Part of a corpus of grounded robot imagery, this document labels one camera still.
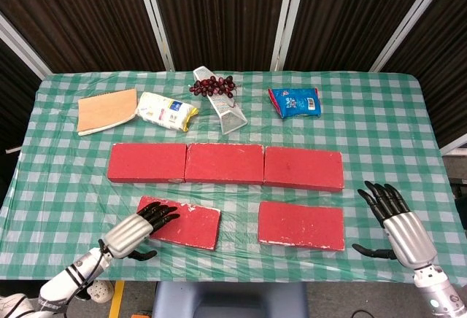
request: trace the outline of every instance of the dark curtain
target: dark curtain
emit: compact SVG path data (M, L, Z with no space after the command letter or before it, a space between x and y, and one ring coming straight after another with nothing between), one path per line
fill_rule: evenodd
M164 70L143 0L0 0L53 72Z
M286 70L368 71L415 0L301 0Z
M269 70L282 0L158 0L176 70Z
M41 80L0 40L0 148L20 146Z
M434 0L383 71L422 86L440 147L467 133L467 0Z

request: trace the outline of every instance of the table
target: table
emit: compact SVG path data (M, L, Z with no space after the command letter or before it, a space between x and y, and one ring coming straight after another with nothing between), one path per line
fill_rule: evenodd
M219 75L228 73L219 71ZM467 284L466 238L433 136L420 85L405 74L358 72L233 73L250 124L223 136L209 101L193 97L190 72L55 74L36 94L23 149L0 211L0 278L54 276L117 222L135 212L142 195L222 210L217 250L209 252L159 241L139 263L115 260L108 279L174 281L397 281L412 272L397 261L363 258L351 248L387 248L389 242L356 190L363 180L389 182L406 197L435 241L438 263L458 284ZM323 115L281 120L266 89L317 87ZM77 100L136 87L200 107L187 133L135 118L116 128L79 137ZM113 184L106 178L110 147L118 142L229 142L307 147L342 152L345 189L324 193L247 185ZM257 242L260 201L338 206L345 216L344 252L321 252Z

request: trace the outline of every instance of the blue snack bag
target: blue snack bag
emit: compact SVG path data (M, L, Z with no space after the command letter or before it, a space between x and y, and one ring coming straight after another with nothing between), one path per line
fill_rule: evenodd
M280 117L310 115L321 116L321 103L317 88L279 90L268 89L269 98Z

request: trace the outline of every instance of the red grapes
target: red grapes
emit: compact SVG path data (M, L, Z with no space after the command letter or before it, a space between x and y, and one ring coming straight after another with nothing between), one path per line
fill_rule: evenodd
M210 97L214 94L226 94L227 97L233 98L232 90L236 92L236 85L233 80L232 76L227 76L225 79L222 77L216 79L215 76L211 76L209 79L203 79L202 81L197 80L193 86L190 87L190 92L195 96L201 94L203 97Z

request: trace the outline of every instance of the chip bag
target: chip bag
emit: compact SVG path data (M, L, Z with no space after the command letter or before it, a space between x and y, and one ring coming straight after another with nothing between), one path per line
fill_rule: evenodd
M321 103L317 88L268 89L269 98L280 117L310 115L321 116Z
M188 122L198 114L198 108L155 93L143 92L136 113L144 121L186 132Z

